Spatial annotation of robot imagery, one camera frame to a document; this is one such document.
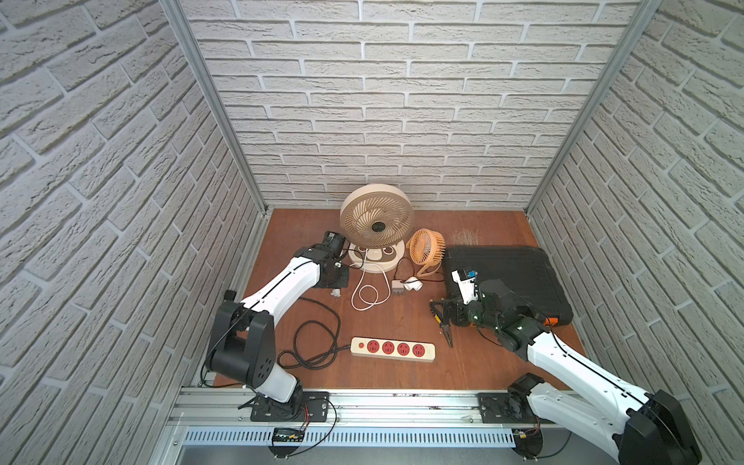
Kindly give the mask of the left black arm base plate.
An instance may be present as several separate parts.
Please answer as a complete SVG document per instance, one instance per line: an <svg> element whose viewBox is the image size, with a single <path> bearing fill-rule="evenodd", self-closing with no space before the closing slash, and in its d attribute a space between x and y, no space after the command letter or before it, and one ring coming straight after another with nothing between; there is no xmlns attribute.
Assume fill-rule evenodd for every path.
<svg viewBox="0 0 744 465"><path fill-rule="evenodd" d="M251 405L252 422L326 422L328 391L304 391L288 403L259 395Z"/></svg>

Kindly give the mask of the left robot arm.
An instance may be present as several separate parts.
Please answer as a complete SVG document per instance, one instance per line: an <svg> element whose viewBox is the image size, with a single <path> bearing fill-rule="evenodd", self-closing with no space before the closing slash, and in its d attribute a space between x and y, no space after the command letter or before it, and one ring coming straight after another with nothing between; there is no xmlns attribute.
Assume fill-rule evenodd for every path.
<svg viewBox="0 0 744 465"><path fill-rule="evenodd" d="M298 249L259 291L240 301L227 296L213 321L205 369L278 403L300 397L300 381L278 365L275 327L308 290L348 285L345 242L342 234L326 232L322 242Z"/></svg>

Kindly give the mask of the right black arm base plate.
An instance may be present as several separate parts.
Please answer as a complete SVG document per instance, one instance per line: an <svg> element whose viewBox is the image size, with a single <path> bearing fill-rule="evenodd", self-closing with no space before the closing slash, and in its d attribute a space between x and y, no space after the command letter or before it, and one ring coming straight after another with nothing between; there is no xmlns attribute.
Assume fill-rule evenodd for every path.
<svg viewBox="0 0 744 465"><path fill-rule="evenodd" d="M478 393L476 397L483 424L535 424L537 422L524 396L499 391L499 393Z"/></svg>

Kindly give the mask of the beige red power strip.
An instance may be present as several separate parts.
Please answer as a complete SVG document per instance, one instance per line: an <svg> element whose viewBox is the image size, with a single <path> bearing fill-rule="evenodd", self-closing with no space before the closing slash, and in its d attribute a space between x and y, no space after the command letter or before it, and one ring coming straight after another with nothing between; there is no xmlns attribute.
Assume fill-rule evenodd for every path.
<svg viewBox="0 0 744 465"><path fill-rule="evenodd" d="M408 362L434 362L436 347L430 343L398 341L383 338L354 337L350 345L356 357L408 360Z"/></svg>

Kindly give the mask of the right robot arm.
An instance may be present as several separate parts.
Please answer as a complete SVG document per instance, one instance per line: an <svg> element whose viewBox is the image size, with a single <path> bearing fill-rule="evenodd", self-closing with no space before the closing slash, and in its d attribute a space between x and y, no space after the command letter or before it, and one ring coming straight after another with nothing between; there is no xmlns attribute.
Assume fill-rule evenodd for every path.
<svg viewBox="0 0 744 465"><path fill-rule="evenodd" d="M550 318L500 280L453 280L457 298L432 300L444 333L454 323L491 329L495 343L548 372L574 392L568 396L528 373L509 387L519 418L549 420L603 450L619 464L698 464L703 455L679 401L649 393L610 373L562 341Z"/></svg>

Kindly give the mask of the pink USB charger adapter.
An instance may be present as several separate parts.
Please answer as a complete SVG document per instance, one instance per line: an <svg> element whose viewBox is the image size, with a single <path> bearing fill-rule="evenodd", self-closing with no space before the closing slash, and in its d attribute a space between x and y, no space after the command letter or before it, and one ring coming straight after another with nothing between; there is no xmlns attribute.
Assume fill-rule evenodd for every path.
<svg viewBox="0 0 744 465"><path fill-rule="evenodd" d="M404 284L400 280L393 280L391 281L391 292L393 294L404 294L405 293L405 287Z"/></svg>

